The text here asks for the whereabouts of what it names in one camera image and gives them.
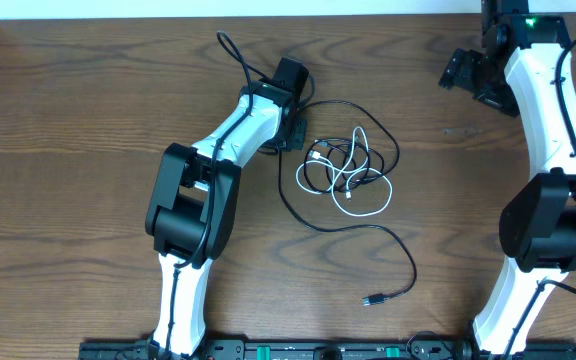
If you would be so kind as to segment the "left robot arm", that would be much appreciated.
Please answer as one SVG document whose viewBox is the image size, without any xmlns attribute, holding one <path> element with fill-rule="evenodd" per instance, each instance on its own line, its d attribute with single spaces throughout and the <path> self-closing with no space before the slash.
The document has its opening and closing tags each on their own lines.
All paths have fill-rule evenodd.
<svg viewBox="0 0 576 360">
<path fill-rule="evenodd" d="M 305 127 L 296 112 L 308 79 L 303 63 L 282 58 L 272 77 L 241 89 L 214 132 L 164 151 L 145 219 L 162 271 L 149 358 L 189 359 L 202 344 L 209 272 L 233 229 L 242 170 L 260 149 L 302 148 Z"/>
</svg>

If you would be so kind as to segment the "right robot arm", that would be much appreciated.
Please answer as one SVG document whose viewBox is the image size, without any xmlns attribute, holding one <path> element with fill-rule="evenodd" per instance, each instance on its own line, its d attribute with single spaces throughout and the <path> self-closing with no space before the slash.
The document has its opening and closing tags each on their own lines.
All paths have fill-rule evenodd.
<svg viewBox="0 0 576 360">
<path fill-rule="evenodd" d="M 529 330 L 576 270 L 576 40 L 563 17 L 526 1 L 485 1 L 482 48 L 457 49 L 440 85 L 521 120 L 530 178 L 499 219 L 503 266 L 489 300 L 454 345 L 455 359 L 576 359 L 576 343 Z"/>
</svg>

